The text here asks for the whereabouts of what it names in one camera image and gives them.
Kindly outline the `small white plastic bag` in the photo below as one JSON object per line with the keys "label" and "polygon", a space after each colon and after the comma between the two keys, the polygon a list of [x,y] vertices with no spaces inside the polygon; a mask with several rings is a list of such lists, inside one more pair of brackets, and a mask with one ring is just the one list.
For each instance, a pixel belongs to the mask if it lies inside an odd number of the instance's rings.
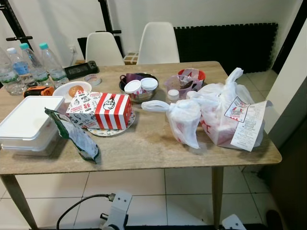
{"label": "small white plastic bag", "polygon": [[176,103],[153,100],[143,102],[141,107],[150,112],[165,112],[173,135],[177,141],[199,149],[197,127],[201,119],[201,108],[193,99],[181,99]]}

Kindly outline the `white paper receipt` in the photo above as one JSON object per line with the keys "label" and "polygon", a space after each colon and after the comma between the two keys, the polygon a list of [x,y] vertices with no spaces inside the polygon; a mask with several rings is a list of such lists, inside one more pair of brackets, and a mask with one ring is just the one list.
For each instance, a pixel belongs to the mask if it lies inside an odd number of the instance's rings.
{"label": "white paper receipt", "polygon": [[236,127],[231,144],[234,147],[252,151],[261,132],[264,113],[268,101],[249,104],[244,112],[244,119]]}

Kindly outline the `large white plastic bag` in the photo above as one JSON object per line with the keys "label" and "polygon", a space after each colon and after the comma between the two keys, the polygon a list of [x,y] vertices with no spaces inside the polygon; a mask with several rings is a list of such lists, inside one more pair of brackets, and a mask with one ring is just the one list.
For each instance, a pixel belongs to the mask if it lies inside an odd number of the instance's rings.
{"label": "large white plastic bag", "polygon": [[[201,124],[209,138],[217,146],[240,149],[231,144],[236,127],[244,119],[249,104],[255,104],[244,85],[236,81],[243,75],[241,68],[235,68],[225,83],[211,83],[198,91],[187,93],[187,99],[194,100],[201,107]],[[254,147],[258,147],[264,137],[264,119],[261,132]]]}

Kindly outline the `small white capped jar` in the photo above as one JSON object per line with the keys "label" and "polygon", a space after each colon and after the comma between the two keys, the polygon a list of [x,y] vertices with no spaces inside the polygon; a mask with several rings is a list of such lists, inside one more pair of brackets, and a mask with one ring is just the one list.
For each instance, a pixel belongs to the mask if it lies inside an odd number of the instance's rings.
{"label": "small white capped jar", "polygon": [[172,89],[167,92],[167,101],[169,103],[176,103],[179,98],[180,96],[178,90]]}

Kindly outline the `white plastic shell chair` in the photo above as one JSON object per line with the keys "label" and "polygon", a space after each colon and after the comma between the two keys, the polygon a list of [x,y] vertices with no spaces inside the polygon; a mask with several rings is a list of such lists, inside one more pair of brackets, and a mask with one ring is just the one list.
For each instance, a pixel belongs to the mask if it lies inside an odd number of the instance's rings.
{"label": "white plastic shell chair", "polygon": [[145,25],[137,64],[179,63],[177,41],[169,22],[149,22]]}
{"label": "white plastic shell chair", "polygon": [[86,38],[85,61],[95,61],[98,66],[123,66],[123,56],[108,32],[90,33]]}

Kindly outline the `metal bowl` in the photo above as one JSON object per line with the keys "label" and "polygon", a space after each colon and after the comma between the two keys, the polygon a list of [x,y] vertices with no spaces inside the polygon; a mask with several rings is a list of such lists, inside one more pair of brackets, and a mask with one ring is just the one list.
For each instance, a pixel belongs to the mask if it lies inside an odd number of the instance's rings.
{"label": "metal bowl", "polygon": [[[143,79],[143,78],[152,78],[156,81],[158,81],[158,79],[151,75],[151,74],[147,74],[147,73],[135,73],[136,75],[140,75],[140,79]],[[120,76],[120,82],[119,82],[119,88],[121,90],[122,93],[124,94],[127,94],[127,92],[124,91],[124,87],[126,85],[126,82],[125,82],[125,75],[121,75]],[[151,100],[155,94],[156,94],[156,89],[158,88],[158,83],[156,83],[156,86],[155,88],[152,88],[151,91],[146,91],[144,90],[143,93],[139,94],[139,95],[136,95],[136,96],[131,96],[131,101],[132,103],[137,103],[137,104],[140,104],[142,102],[145,102],[145,101],[149,101]]]}

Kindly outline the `light wooden dining table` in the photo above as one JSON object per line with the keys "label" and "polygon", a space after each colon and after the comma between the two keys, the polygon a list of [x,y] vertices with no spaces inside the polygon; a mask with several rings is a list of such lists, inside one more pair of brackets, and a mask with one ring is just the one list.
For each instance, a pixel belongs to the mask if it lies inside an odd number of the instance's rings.
{"label": "light wooden dining table", "polygon": [[224,168],[265,166],[282,161],[281,154],[268,136],[264,136],[260,146],[253,151],[245,151],[219,147],[204,131],[199,130],[200,148],[192,149],[173,138],[163,113],[145,112],[138,105],[134,110],[137,118],[127,131],[114,137],[94,138],[101,149],[95,163],[81,159],[76,147],[63,139],[53,145],[50,156],[20,156],[15,151],[0,150],[0,184],[6,187],[6,193],[18,210],[17,219],[25,221],[28,229],[38,228],[17,175],[105,171],[134,173],[140,170],[209,167],[212,170],[212,210],[207,217],[212,219],[214,226],[219,226]]}

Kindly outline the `purple cup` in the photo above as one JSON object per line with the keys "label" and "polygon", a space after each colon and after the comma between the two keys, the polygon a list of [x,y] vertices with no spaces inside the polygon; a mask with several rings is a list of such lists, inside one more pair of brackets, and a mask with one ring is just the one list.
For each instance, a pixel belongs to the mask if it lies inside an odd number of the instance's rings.
{"label": "purple cup", "polygon": [[141,80],[144,77],[140,74],[124,74],[120,76],[120,85],[125,85],[133,80]]}

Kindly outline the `red white striped food box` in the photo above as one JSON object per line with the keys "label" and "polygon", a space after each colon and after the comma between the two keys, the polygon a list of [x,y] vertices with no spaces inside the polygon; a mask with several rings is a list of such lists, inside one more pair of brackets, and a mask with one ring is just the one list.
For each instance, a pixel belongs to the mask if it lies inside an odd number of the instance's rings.
{"label": "red white striped food box", "polygon": [[75,125],[96,129],[127,129],[131,113],[129,95],[106,92],[78,93],[66,110]]}

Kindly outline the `black metal stand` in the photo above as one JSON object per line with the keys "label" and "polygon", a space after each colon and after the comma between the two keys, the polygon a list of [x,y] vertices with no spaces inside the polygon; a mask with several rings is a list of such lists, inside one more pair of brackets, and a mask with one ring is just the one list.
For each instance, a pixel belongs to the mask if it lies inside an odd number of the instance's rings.
{"label": "black metal stand", "polygon": [[106,32],[112,33],[112,34],[120,34],[121,30],[112,28],[112,22],[110,19],[110,13],[109,13],[107,0],[98,0],[98,2],[101,7],[101,13],[103,16],[103,21],[105,23]]}
{"label": "black metal stand", "polygon": [[30,48],[32,48],[32,45],[29,43],[29,40],[33,39],[33,37],[25,35],[24,29],[21,27],[21,24],[19,23],[18,18],[11,7],[9,0],[0,0],[0,11],[2,11],[4,17],[7,20],[8,25],[11,27],[11,30],[14,33],[13,37],[7,37],[6,40],[19,40],[20,43],[26,43],[29,45]]}

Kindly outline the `black electronic device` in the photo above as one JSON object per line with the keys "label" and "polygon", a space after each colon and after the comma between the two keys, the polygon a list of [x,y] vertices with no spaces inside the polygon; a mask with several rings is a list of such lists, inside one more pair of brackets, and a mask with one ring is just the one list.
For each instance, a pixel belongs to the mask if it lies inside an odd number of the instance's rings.
{"label": "black electronic device", "polygon": [[69,80],[85,77],[89,74],[98,74],[100,72],[95,61],[88,61],[87,63],[75,64],[74,66],[64,68]]}

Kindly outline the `orange round bun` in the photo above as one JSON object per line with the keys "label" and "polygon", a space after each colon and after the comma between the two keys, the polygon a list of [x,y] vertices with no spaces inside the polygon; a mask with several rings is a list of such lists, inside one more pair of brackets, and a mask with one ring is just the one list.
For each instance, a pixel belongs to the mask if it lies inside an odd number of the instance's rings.
{"label": "orange round bun", "polygon": [[81,85],[74,85],[68,90],[68,96],[73,98],[75,95],[86,92],[86,90]]}

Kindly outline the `white bowl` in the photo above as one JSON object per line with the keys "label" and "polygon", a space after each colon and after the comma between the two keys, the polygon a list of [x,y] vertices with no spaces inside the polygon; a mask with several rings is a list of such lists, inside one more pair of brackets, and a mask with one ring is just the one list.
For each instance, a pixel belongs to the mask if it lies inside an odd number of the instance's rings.
{"label": "white bowl", "polygon": [[85,81],[71,81],[57,87],[53,92],[53,96],[63,96],[64,102],[70,103],[76,92],[76,90],[73,90],[74,87],[77,87],[77,89],[81,87],[84,92],[90,92],[92,89],[92,86]]}

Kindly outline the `orange and black tool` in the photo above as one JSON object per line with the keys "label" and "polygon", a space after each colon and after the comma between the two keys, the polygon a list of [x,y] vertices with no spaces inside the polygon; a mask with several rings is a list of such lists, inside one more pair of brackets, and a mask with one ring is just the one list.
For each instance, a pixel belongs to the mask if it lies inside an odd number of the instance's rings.
{"label": "orange and black tool", "polygon": [[24,98],[28,96],[53,96],[55,88],[53,86],[31,86],[24,91]]}

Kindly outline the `white plastic food container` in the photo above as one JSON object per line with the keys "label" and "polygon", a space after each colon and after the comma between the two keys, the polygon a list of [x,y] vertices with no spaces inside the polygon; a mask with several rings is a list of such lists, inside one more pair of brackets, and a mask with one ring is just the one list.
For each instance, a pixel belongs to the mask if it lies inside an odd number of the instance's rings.
{"label": "white plastic food container", "polygon": [[49,156],[59,141],[45,109],[64,108],[63,96],[28,96],[0,122],[0,147],[17,155]]}

